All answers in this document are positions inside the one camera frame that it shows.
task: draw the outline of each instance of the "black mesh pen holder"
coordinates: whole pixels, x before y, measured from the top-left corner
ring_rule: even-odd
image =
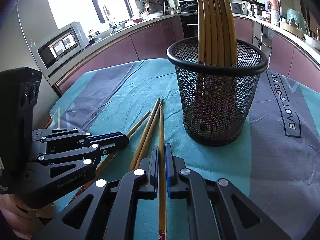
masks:
[[[193,140],[223,146],[240,134],[255,94],[259,75],[267,69],[258,48],[237,41],[236,67],[198,64],[198,37],[172,44],[167,50],[175,65],[183,124]]]

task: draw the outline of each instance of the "countertop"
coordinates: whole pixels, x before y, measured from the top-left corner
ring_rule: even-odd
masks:
[[[48,78],[48,81],[50,85],[54,85],[60,78],[62,78],[68,71],[70,71],[74,66],[76,66],[79,62],[87,58],[89,55],[94,53],[95,51],[99,50],[103,46],[106,46],[108,43],[113,42],[114,40],[136,30],[139,28],[142,28],[146,25],[150,25],[152,23],[168,19],[171,17],[175,17],[175,14],[165,15],[159,18],[146,20],[140,23],[137,23],[135,25],[131,25],[129,27],[123,28],[120,31],[117,31],[116,33],[101,39],[98,42],[95,42],[94,44],[87,46],[84,50],[82,50],[78,55],[73,57],[71,60],[69,60],[67,63],[65,63],[60,69],[58,69],[52,76]]]
[[[92,53],[94,53],[95,51],[99,50],[100,48],[106,46],[107,44],[115,41],[116,39],[136,30],[139,28],[142,28],[146,25],[150,25],[152,23],[164,20],[164,19],[168,19],[171,17],[175,17],[175,16],[189,16],[189,15],[197,15],[197,12],[186,12],[186,13],[180,13],[180,14],[171,14],[171,15],[166,15],[166,16],[162,16],[159,18],[155,18],[155,19],[150,19],[147,21],[143,21],[141,23],[137,23],[135,25],[131,25],[129,27],[126,27],[88,47],[86,47],[81,53],[79,53],[77,56],[75,56],[74,58],[72,58],[71,60],[69,60],[65,65],[63,65],[63,67],[61,67],[57,72],[55,72],[48,80],[49,83],[51,85],[54,85],[61,77],[63,77],[65,75],[65,73],[67,73],[68,71],[70,71],[74,66],[76,66],[77,64],[79,64],[82,60],[86,59],[88,56],[90,56]],[[310,46],[308,46],[304,40],[298,38],[297,36],[287,32],[286,30],[283,30],[281,28],[279,28],[276,25],[273,25],[271,23],[259,20],[255,17],[250,17],[247,15],[243,15],[243,14],[233,14],[234,17],[239,17],[239,18],[246,18],[252,21],[255,21],[257,23],[263,24],[266,27],[280,33],[282,36],[286,37],[287,39],[289,39],[291,42],[293,42],[296,46],[300,47],[300,49],[302,49],[305,53],[307,53],[316,63],[319,64],[320,66],[320,52],[317,51],[314,48],[311,48]]]
[[[236,14],[236,13],[233,13],[233,16],[234,17],[239,17],[239,18],[250,19],[252,21],[255,21],[255,22],[258,22],[260,24],[265,25],[266,27],[270,28],[271,30],[274,30],[274,31],[280,33],[281,35],[285,36],[287,39],[289,39],[290,41],[295,43],[296,46],[298,46],[301,49],[303,49],[320,66],[320,52],[318,50],[310,47],[309,45],[307,45],[303,39],[300,39],[299,37],[293,35],[292,33],[287,32],[284,29],[281,29],[280,27],[278,27],[276,25],[273,25],[271,23],[259,20],[259,19],[255,18],[255,17],[250,17],[250,16],[247,16],[247,15]]]

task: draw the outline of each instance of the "blue tablecloth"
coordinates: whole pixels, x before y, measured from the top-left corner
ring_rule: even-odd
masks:
[[[207,147],[183,127],[174,66],[167,59],[152,59],[85,73],[50,111],[50,128],[126,133],[157,98],[164,98],[165,143],[171,143],[174,155],[206,179],[229,179],[293,239],[305,235],[320,213],[320,94],[266,71],[239,138],[224,147]],[[127,172],[143,129],[130,137],[101,178],[113,181]],[[157,129],[153,144],[158,144]],[[57,201],[58,211],[75,192]],[[135,239],[157,237],[158,199],[140,200]],[[185,200],[167,200],[167,237],[189,239]]]

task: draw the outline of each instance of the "chopstick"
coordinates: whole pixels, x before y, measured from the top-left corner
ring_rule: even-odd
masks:
[[[159,117],[159,239],[166,239],[167,206],[166,206],[166,177],[164,161],[164,116],[163,106],[160,106]]]
[[[236,67],[236,31],[229,0],[198,0],[198,63]]]
[[[211,25],[211,64],[216,66],[218,63],[218,37],[217,37],[217,22],[216,12],[213,4],[213,0],[208,0],[210,25]]]
[[[230,7],[229,0],[224,0],[227,19],[228,19],[228,29],[229,29],[229,38],[230,38],[230,55],[231,55],[231,66],[236,66],[238,62],[237,56],[237,38],[236,38],[236,29],[233,21],[233,15]]]
[[[224,66],[224,41],[223,41],[223,28],[221,21],[221,12],[219,0],[213,0],[214,8],[216,12],[216,23],[217,23],[217,39],[218,39],[218,66]]]
[[[138,127],[143,123],[143,121],[148,117],[150,114],[150,111],[148,111],[140,120],[135,124],[135,126],[127,133],[127,137],[130,138],[130,136],[138,129]],[[111,153],[107,155],[107,157],[102,161],[102,163],[97,167],[96,169],[96,176],[99,176],[99,174],[103,171],[103,169],[108,165],[108,163],[111,161],[113,156],[115,156],[116,153]],[[95,179],[90,180],[86,184],[82,185],[80,189],[77,191],[77,193],[73,196],[73,198],[70,200],[69,203],[74,201],[82,192],[84,192],[93,182]]]
[[[142,149],[141,149],[141,152],[139,154],[139,158],[137,159],[137,163],[134,167],[134,169],[137,169],[139,168],[139,165],[140,165],[140,161],[146,156],[146,153],[147,153],[147,150],[149,148],[149,145],[150,145],[150,142],[151,142],[151,139],[152,139],[152,135],[153,135],[153,130],[157,124],[157,119],[159,117],[159,113],[160,113],[160,106],[163,104],[163,99],[161,99],[160,101],[160,104],[157,108],[157,111],[156,111],[156,114],[152,120],[152,123],[151,123],[151,126],[150,126],[150,129],[148,131],[148,134],[147,134],[147,137],[146,137],[146,140],[144,141],[143,143],[143,146],[142,146]]]
[[[223,39],[224,39],[224,66],[231,66],[231,52],[230,52],[230,35],[228,30],[228,18],[226,5],[224,0],[219,0],[220,11],[221,11],[221,21],[223,28]]]
[[[130,165],[129,165],[128,171],[133,171],[133,170],[134,170],[134,167],[135,167],[136,164],[137,164],[137,160],[138,160],[138,158],[139,158],[141,149],[142,149],[142,147],[143,147],[143,143],[144,143],[144,141],[145,141],[145,139],[146,139],[146,137],[147,137],[147,134],[148,134],[149,129],[150,129],[150,126],[151,126],[151,123],[152,123],[152,121],[153,121],[153,119],[154,119],[154,117],[155,117],[156,111],[157,111],[157,109],[158,109],[159,103],[160,103],[160,98],[157,99],[157,101],[156,101],[156,103],[155,103],[155,105],[154,105],[154,107],[153,107],[153,109],[152,109],[152,112],[151,112],[151,115],[150,115],[149,120],[148,120],[148,122],[147,122],[147,125],[146,125],[146,127],[144,128],[144,130],[143,130],[143,133],[142,133],[142,135],[141,135],[141,139],[140,139],[140,141],[139,141],[139,143],[138,143],[138,146],[137,146],[137,148],[136,148],[136,151],[134,152],[134,155],[133,155],[133,157],[132,157],[132,160],[131,160],[131,163],[130,163]]]
[[[198,62],[204,64],[205,27],[202,0],[198,0],[198,40]]]
[[[126,134],[128,138],[138,129],[138,127],[143,123],[143,121],[148,117],[150,114],[150,111],[146,112],[146,114],[139,120],[139,122],[136,123],[134,127]]]
[[[210,12],[208,0],[202,0],[204,8],[204,29],[205,29],[205,64],[211,64],[211,26],[210,26]]]

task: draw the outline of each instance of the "microwave window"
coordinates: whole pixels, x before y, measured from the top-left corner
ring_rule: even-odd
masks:
[[[70,47],[72,47],[73,45],[76,44],[75,39],[73,38],[72,33],[70,33],[67,37],[62,39],[64,46],[69,49]]]
[[[57,41],[54,44],[49,45],[49,49],[52,52],[53,56],[56,58],[65,50],[71,48],[75,44],[76,44],[76,41],[73,38],[73,34],[67,33],[67,35],[64,36],[64,38],[62,38],[61,40]]]
[[[69,29],[41,47],[38,52],[47,68],[77,47],[77,41]]]
[[[66,47],[63,45],[62,41],[58,41],[57,43],[53,44],[52,48],[53,48],[53,51],[55,52],[55,54],[53,54],[55,57],[59,56],[62,52],[67,50]]]

